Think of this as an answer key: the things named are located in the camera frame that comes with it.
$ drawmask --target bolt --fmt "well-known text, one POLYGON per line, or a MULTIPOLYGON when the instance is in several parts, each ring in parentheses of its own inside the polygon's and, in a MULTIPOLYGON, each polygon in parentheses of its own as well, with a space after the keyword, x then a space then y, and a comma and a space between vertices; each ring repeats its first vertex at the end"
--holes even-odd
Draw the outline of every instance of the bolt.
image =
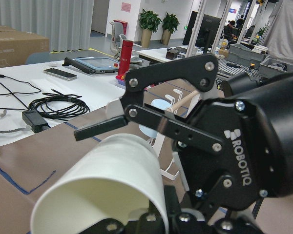
POLYGON ((219 144, 219 143, 213 144, 212 148, 215 152, 219 152, 222 149, 221 144, 219 144))
POLYGON ((130 79, 129 85, 134 88, 138 85, 138 80, 136 78, 130 79))
POLYGON ((117 229, 117 224, 116 223, 110 223, 110 224, 107 225, 106 229, 108 231, 116 230, 117 229))
POLYGON ((136 109, 130 109, 129 110, 129 116, 135 118, 137 116, 138 112, 136 109))
POLYGON ((209 80, 206 78, 201 79, 200 86, 207 87, 209 85, 209 80))
POLYGON ((268 196, 268 191, 265 190, 265 189, 262 189, 262 190, 259 191, 259 195, 261 197, 267 197, 268 196))
POLYGON ((155 214, 148 214, 147 217, 146 217, 146 220, 147 220, 148 222, 156 221, 156 216, 155 216, 155 214))
POLYGON ((191 217, 188 213, 182 213, 181 215, 179 215, 179 219, 183 222, 189 222, 191 217))
POLYGON ((201 198, 203 196, 204 192, 202 189, 198 189, 197 191, 195 191, 195 196, 197 198, 201 198))
POLYGON ((215 68, 215 64, 213 62, 207 62, 207 63, 205 63, 205 69, 207 71, 210 72, 210 71, 214 70, 214 68, 215 68))
POLYGON ((233 225, 230 221, 223 221, 220 224, 221 228, 227 231, 230 231, 233 229, 233 225))
POLYGON ((245 109, 245 104, 243 101, 237 101, 235 103, 235 108, 238 110, 238 111, 244 111, 245 109))
POLYGON ((223 185, 225 188, 230 188, 232 186, 232 181, 230 179, 225 179, 223 185))
POLYGON ((178 145, 181 147, 181 148, 186 148, 187 145, 185 143, 182 143, 181 141, 178 141, 178 145))

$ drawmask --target office chair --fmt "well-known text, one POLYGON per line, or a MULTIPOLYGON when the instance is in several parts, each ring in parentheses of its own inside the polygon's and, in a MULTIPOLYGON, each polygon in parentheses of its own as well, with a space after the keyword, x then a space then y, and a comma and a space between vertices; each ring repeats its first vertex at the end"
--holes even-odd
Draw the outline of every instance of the office chair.
POLYGON ((112 43, 110 44, 110 49, 114 53, 114 58, 119 59, 123 40, 127 38, 124 35, 124 28, 120 22, 110 22, 110 24, 112 25, 112 43))

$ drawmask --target tablet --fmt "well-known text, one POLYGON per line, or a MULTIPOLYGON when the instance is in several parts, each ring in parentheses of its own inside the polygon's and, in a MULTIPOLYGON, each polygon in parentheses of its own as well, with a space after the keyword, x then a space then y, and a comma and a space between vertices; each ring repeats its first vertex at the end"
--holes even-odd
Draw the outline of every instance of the tablet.
POLYGON ((95 73, 113 73, 118 71, 119 62, 111 58, 76 58, 75 61, 93 69, 95 73))

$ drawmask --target wooden stick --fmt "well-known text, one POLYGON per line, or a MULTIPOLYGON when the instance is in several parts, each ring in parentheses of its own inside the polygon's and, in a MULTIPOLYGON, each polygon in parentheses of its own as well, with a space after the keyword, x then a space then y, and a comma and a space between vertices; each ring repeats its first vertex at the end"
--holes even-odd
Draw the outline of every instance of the wooden stick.
POLYGON ((198 95, 199 92, 197 90, 194 90, 192 93, 190 93, 189 95, 185 96, 183 99, 181 99, 179 102, 175 103, 174 105, 172 105, 171 107, 168 107, 167 110, 170 112, 174 112, 175 110, 177 110, 179 107, 181 107, 183 104, 185 104, 187 101, 191 101, 191 99, 198 95))

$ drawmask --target red bottle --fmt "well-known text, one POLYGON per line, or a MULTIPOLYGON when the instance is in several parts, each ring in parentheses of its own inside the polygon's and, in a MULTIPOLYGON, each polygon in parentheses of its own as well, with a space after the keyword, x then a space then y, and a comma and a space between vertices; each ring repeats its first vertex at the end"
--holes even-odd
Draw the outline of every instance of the red bottle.
POLYGON ((133 46, 133 41, 131 40, 123 41, 119 69, 118 69, 118 76, 125 74, 125 72, 129 70, 132 46, 133 46))

